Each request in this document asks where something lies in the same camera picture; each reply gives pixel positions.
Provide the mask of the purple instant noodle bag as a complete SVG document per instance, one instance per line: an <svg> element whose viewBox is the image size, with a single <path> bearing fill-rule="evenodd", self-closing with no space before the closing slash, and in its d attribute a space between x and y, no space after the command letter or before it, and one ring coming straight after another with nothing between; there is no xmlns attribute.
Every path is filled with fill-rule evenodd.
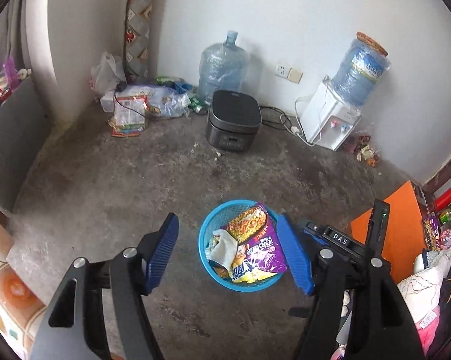
<svg viewBox="0 0 451 360"><path fill-rule="evenodd" d="M247 208L222 228L238 243L230 268L233 283L253 284L287 271L275 221L262 203Z"/></svg>

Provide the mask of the blue plastic trash basket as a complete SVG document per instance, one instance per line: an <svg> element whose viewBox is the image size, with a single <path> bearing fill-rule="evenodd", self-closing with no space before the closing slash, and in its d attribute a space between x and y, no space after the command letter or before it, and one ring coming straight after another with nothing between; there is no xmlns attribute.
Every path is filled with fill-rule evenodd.
<svg viewBox="0 0 451 360"><path fill-rule="evenodd" d="M199 258L223 287L267 289L287 271L276 231L278 215L261 202L232 200L211 211L198 236Z"/></svg>

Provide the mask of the orange board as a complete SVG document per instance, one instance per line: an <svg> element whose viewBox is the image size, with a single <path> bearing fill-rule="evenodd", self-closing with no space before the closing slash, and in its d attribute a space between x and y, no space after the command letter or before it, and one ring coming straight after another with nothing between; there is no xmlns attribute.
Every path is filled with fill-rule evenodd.
<svg viewBox="0 0 451 360"><path fill-rule="evenodd" d="M391 264L391 277L397 284L413 274L414 261L426 248L423 219L428 215L427 205L422 189L412 181L385 202L391 210L382 257Z"/></svg>

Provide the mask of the red thermos bottle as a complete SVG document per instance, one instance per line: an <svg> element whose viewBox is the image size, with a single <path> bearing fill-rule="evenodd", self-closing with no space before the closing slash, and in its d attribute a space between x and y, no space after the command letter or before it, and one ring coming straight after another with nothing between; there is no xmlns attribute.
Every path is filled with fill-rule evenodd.
<svg viewBox="0 0 451 360"><path fill-rule="evenodd" d="M439 197L435 199L435 210L437 212L443 210L451 204L451 188L447 189Z"/></svg>

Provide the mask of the white water dispenser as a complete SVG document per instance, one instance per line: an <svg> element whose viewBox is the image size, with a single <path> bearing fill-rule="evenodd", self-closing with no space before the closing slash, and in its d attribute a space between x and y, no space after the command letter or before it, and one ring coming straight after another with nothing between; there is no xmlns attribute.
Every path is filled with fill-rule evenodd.
<svg viewBox="0 0 451 360"><path fill-rule="evenodd" d="M335 93L331 79L325 76L299 118L305 140L336 151L358 124L359 107L345 102Z"/></svg>

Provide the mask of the black rice cooker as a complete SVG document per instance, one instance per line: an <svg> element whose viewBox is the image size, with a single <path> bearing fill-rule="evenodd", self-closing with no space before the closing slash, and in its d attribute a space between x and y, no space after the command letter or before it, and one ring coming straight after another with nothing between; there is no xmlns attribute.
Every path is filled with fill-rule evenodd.
<svg viewBox="0 0 451 360"><path fill-rule="evenodd" d="M252 96L224 89L213 94L205 131L211 146L233 152L247 151L261 125L261 108Z"/></svg>

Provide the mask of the dark grey cabinet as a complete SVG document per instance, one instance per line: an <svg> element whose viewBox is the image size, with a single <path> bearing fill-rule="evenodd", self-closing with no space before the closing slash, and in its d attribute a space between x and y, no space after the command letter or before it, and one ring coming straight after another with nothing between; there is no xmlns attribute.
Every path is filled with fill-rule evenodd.
<svg viewBox="0 0 451 360"><path fill-rule="evenodd" d="M52 123L33 80L25 79L0 107L0 209L11 212Z"/></svg>

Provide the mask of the pile of food packages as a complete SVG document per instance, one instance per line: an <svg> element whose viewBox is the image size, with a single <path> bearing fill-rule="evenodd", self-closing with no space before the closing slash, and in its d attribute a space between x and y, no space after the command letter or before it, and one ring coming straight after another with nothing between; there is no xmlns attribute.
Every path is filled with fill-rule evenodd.
<svg viewBox="0 0 451 360"><path fill-rule="evenodd" d="M197 98L195 86L167 76L158 78L154 85L120 82L100 98L100 104L112 115L108 121L112 136L120 138L140 136L151 120L208 113L208 106Z"/></svg>

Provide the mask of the empty blue water jug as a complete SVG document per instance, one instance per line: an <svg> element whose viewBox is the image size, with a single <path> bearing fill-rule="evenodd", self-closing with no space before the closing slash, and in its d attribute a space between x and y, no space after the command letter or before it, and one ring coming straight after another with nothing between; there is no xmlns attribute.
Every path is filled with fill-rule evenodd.
<svg viewBox="0 0 451 360"><path fill-rule="evenodd" d="M202 52L197 97L207 105L219 90L241 90L250 56L236 45L237 37L238 32L230 30L223 43L213 44Z"/></svg>

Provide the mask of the white plastic bag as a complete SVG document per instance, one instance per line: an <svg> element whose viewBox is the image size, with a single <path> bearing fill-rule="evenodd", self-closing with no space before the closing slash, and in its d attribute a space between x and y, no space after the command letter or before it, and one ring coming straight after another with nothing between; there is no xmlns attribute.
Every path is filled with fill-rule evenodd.
<svg viewBox="0 0 451 360"><path fill-rule="evenodd" d="M98 95L104 95L116 88L119 81L126 81L122 60L117 55L105 51L100 63L91 69L89 85Z"/></svg>

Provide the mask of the purple cup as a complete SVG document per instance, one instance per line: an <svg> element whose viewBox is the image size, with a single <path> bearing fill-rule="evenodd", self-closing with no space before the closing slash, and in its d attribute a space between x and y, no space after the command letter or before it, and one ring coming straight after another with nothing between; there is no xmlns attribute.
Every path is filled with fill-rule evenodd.
<svg viewBox="0 0 451 360"><path fill-rule="evenodd" d="M19 86L19 78L17 75L16 65L12 55L9 55L3 64L4 75L7 81L7 86L11 91L14 91Z"/></svg>

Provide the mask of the rolled patterned mat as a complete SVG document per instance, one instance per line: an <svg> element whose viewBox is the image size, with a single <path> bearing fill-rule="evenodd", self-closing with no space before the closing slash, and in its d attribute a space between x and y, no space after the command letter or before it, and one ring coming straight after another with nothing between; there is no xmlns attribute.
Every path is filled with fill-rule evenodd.
<svg viewBox="0 0 451 360"><path fill-rule="evenodd" d="M129 83L148 78L151 16L154 0L127 0L123 60Z"/></svg>

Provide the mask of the wall power socket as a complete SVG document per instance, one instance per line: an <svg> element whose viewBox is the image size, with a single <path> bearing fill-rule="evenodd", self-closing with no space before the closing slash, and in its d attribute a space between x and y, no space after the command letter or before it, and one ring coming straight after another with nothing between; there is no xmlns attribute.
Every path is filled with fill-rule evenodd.
<svg viewBox="0 0 451 360"><path fill-rule="evenodd" d="M286 66L285 64L278 63L275 68L275 76L286 79L294 84L299 84L303 77L303 72Z"/></svg>

